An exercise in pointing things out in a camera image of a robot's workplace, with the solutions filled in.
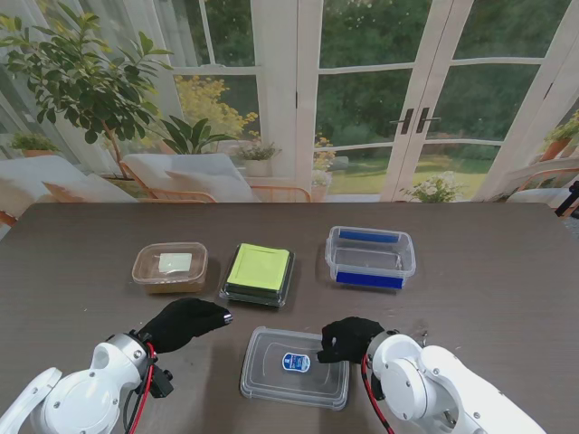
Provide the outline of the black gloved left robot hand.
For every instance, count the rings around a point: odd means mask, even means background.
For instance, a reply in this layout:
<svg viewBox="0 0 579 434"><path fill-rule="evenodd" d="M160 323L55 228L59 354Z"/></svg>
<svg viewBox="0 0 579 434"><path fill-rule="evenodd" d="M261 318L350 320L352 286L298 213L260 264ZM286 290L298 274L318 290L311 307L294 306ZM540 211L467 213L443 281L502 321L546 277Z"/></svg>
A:
<svg viewBox="0 0 579 434"><path fill-rule="evenodd" d="M172 353L232 320L231 312L214 302L184 297L169 303L138 331L138 337L158 354Z"/></svg>

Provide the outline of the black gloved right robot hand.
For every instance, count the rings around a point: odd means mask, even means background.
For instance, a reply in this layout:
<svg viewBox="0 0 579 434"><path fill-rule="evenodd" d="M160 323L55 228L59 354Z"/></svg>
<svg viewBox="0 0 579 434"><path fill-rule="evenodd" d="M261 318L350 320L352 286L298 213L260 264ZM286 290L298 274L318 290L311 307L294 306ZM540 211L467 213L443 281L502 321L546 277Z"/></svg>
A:
<svg viewBox="0 0 579 434"><path fill-rule="evenodd" d="M384 328L369 319L350 316L334 321L322 328L320 363L350 362L360 364L371 341Z"/></svg>

